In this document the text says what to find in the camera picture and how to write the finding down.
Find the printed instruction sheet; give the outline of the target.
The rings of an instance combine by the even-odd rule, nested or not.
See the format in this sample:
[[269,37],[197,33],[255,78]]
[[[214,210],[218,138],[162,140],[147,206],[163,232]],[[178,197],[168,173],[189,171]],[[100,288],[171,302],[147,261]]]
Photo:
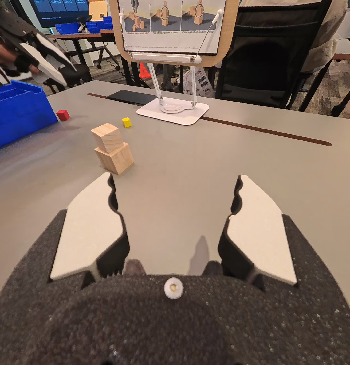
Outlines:
[[127,52],[216,54],[224,0],[118,1]]

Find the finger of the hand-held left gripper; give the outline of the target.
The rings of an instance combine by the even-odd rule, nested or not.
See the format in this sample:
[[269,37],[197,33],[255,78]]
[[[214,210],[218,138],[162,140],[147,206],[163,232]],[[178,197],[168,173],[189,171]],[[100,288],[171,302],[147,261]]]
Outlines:
[[44,58],[36,48],[27,43],[20,43],[19,47],[23,55],[28,57],[30,64],[33,64],[39,70],[38,74],[32,75],[36,82],[44,84],[44,82],[50,79],[63,86],[67,86],[67,82],[60,72],[60,69],[63,68],[62,63],[51,55],[47,55]]
[[35,33],[35,48],[41,55],[49,55],[64,66],[69,67],[73,72],[77,71],[65,53],[39,32]]

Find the light wooden board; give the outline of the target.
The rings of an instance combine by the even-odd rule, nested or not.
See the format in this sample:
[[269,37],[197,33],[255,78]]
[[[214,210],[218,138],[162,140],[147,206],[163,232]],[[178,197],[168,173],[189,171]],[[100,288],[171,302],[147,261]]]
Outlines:
[[90,21],[103,21],[108,16],[108,3],[106,0],[89,0]]

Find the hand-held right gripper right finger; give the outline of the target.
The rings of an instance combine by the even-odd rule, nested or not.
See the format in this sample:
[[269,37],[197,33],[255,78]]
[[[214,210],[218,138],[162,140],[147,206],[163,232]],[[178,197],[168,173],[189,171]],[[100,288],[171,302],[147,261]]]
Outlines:
[[296,285],[282,211],[273,199],[239,175],[230,210],[218,243],[223,274],[251,284],[262,275]]

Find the person's left hand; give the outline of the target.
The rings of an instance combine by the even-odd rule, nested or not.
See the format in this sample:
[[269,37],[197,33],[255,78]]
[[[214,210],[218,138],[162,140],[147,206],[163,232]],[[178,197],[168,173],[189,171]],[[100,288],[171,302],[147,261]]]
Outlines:
[[9,76],[18,76],[23,71],[18,71],[15,61],[19,54],[6,46],[0,38],[0,65]]

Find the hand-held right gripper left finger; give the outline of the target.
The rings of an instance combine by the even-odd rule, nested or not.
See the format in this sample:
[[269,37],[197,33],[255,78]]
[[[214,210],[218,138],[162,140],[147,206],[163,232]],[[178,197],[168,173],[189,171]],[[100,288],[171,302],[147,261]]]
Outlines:
[[113,176],[105,172],[68,205],[50,279],[85,271],[95,280],[121,274],[129,251]]

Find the black white device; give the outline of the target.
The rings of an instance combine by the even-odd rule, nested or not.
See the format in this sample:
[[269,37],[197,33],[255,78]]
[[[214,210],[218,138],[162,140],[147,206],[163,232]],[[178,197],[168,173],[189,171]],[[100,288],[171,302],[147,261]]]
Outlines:
[[91,21],[92,15],[80,16],[76,18],[77,23],[79,23],[78,33],[82,33],[87,28],[87,22]]

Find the white stand with wooden board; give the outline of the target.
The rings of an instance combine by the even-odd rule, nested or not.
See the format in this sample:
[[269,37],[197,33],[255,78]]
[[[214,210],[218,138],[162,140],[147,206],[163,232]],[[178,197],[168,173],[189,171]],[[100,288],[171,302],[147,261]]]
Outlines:
[[[220,62],[227,54],[231,44],[232,33],[236,23],[239,1],[226,1],[224,12],[218,11],[214,21],[223,14],[219,47],[216,54],[188,54],[188,53],[159,53],[159,52],[127,52],[123,45],[122,14],[119,13],[118,1],[109,1],[115,42],[120,55],[126,61],[147,63],[157,100],[142,106],[136,112],[140,116],[167,121],[178,125],[193,125],[205,114],[209,106],[197,101],[195,70],[198,67],[212,67]],[[169,64],[188,66],[192,78],[192,99],[181,100],[177,96],[166,97],[160,90],[155,75],[154,64]]]

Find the large natural wooden cube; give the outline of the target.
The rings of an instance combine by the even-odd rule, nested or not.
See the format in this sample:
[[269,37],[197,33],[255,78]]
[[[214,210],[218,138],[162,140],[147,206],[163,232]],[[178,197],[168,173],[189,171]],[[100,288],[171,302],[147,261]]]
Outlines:
[[95,153],[103,168],[117,175],[120,175],[134,163],[129,144],[126,142],[110,153],[105,153],[99,147],[95,148]]

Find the background table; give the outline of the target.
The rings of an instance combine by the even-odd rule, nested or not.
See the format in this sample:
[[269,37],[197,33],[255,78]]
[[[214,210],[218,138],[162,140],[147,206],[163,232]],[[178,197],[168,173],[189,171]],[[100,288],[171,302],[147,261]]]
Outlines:
[[[94,33],[94,34],[90,34],[90,33],[78,33],[78,34],[66,34],[66,35],[60,35],[60,34],[53,34],[53,35],[48,35],[48,38],[51,39],[62,39],[62,40],[71,40],[73,42],[75,51],[69,51],[69,54],[71,56],[77,56],[80,63],[87,66],[86,64],[86,60],[84,58],[84,54],[86,53],[91,53],[91,52],[97,52],[97,51],[106,51],[109,55],[109,57],[114,61],[114,63],[116,64],[115,69],[117,71],[120,70],[120,65],[117,62],[117,60],[114,58],[114,56],[110,53],[110,51],[108,50],[107,46],[103,45],[100,47],[96,47],[95,46],[95,42],[113,42],[115,43],[115,37],[114,37],[114,30],[101,30],[100,33]],[[92,47],[89,49],[85,49],[82,50],[81,46],[79,44],[79,40],[87,40]]]

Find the printed leaflet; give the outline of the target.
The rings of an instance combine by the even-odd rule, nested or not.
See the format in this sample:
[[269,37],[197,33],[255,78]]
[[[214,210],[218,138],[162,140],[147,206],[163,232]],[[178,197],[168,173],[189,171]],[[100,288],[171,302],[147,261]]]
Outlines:
[[[215,98],[214,89],[208,79],[208,76],[202,67],[195,70],[195,84],[197,96],[206,98]],[[192,78],[191,71],[188,70],[183,74],[183,94],[192,95]]]

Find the blue plastic bin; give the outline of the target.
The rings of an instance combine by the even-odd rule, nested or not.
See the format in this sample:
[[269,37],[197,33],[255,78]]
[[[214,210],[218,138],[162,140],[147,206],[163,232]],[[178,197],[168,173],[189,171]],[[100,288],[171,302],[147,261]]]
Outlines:
[[57,121],[42,87],[15,80],[0,87],[0,148]]

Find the beige jacket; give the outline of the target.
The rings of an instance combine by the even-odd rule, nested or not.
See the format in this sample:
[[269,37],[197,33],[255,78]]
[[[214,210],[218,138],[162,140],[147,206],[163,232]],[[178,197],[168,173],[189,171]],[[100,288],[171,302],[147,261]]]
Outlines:
[[[307,0],[245,0],[241,7],[252,6],[291,6],[320,1]],[[305,60],[301,73],[314,73],[321,70],[333,57],[337,48],[336,32],[347,11],[346,0],[333,0],[324,17],[322,25]]]

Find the small natural wooden cube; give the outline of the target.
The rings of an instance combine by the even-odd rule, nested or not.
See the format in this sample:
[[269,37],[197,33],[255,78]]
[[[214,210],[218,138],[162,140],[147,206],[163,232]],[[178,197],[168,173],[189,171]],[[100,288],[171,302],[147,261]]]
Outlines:
[[124,146],[120,130],[110,124],[105,123],[91,130],[98,148],[104,153],[110,154]]

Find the dark wall monitor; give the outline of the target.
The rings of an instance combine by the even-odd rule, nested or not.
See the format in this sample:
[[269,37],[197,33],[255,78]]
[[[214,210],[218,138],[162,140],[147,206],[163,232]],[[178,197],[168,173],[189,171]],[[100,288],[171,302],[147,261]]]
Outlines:
[[87,0],[30,0],[39,24],[43,28],[76,22],[76,19],[89,15]]

